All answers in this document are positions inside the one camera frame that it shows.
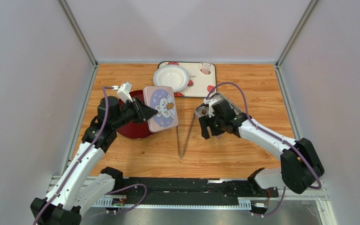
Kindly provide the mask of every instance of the white wall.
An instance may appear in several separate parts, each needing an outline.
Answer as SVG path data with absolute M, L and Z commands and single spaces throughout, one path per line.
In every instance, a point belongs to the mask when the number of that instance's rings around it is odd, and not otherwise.
M 276 61 L 309 0 L 67 0 L 98 61 Z
M 320 1 L 283 73 L 338 224 L 360 224 L 360 1 Z
M 57 1 L 0 1 L 0 224 L 31 224 L 68 153 L 92 66 Z

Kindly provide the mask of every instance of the cartoon character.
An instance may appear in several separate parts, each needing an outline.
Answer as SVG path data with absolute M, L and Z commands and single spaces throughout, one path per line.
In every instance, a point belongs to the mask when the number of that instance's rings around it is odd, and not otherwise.
M 171 117 L 174 119 L 176 114 L 176 109 L 174 108 L 174 102 L 172 96 L 167 95 L 167 97 L 161 98 L 159 105 L 155 106 L 155 109 L 158 110 L 158 117 Z

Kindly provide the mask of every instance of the wood grain surface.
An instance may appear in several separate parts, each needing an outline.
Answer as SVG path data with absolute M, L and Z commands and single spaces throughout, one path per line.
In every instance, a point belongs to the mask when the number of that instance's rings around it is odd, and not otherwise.
M 153 86 L 152 75 L 157 66 L 99 66 L 77 147 L 90 121 L 97 114 L 97 106 L 104 96 L 102 86 L 121 85 L 125 81 L 133 84 L 132 90 Z M 234 82 L 244 90 L 249 114 L 253 118 L 276 132 L 293 136 L 272 65 L 216 64 L 216 70 L 217 83 Z M 241 94 L 235 87 L 223 85 L 218 91 L 239 108 L 244 108 Z M 115 91 L 107 92 L 108 95 L 116 96 Z M 194 109 L 202 99 L 176 98 L 175 101 L 179 117 L 179 142 L 183 149 Z M 224 134 L 220 138 L 205 140 L 201 137 L 199 122 L 195 120 L 183 159 L 179 159 L 177 132 L 176 128 L 172 128 L 141 140 L 130 140 L 118 134 L 90 175 L 97 176 L 106 166 L 121 170 L 124 176 L 133 177 L 246 178 L 258 168 L 278 167 L 279 161 L 256 144 L 234 135 Z

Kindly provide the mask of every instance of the strawberry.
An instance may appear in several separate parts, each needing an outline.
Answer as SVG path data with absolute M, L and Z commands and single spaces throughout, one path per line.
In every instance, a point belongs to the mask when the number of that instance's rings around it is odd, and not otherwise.
M 182 93 L 180 93 L 180 92 L 175 92 L 174 96 L 175 97 L 183 97 L 184 95 Z
M 210 92 L 211 90 L 213 90 L 215 87 L 213 87 L 212 85 L 209 85 L 207 90 Z
M 192 80 L 190 80 L 190 81 L 188 82 L 187 86 L 188 86 L 188 87 L 194 86 L 194 82 L 193 82 Z
M 206 73 L 202 72 L 202 69 L 200 69 L 200 71 L 201 71 L 201 73 L 206 74 Z M 210 71 L 206 75 L 210 75 Z

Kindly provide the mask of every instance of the red bowl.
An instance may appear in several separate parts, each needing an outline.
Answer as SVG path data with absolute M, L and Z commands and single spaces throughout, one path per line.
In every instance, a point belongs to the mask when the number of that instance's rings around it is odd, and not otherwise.
M 130 92 L 130 96 L 131 98 L 138 97 L 138 99 L 144 103 L 144 93 L 142 90 L 134 90 Z M 124 105 L 123 101 L 120 99 L 119 103 L 121 105 Z M 144 122 L 142 124 L 129 123 L 122 126 L 117 131 L 122 136 L 131 139 L 146 138 L 154 134 L 150 131 L 150 128 L 148 127 L 148 122 Z

